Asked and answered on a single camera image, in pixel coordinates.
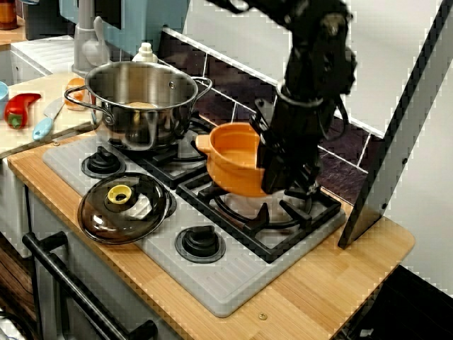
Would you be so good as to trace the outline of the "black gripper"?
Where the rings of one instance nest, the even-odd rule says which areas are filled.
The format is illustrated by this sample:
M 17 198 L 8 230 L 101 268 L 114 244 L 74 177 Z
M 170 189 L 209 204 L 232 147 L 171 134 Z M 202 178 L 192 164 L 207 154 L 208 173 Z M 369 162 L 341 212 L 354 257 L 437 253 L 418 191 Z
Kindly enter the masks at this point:
M 333 120 L 335 102 L 305 108 L 284 100 L 275 105 L 259 98 L 249 122 L 260 138 L 257 165 L 264 169 L 263 191 L 281 191 L 296 184 L 307 195 L 319 191 L 318 145 Z

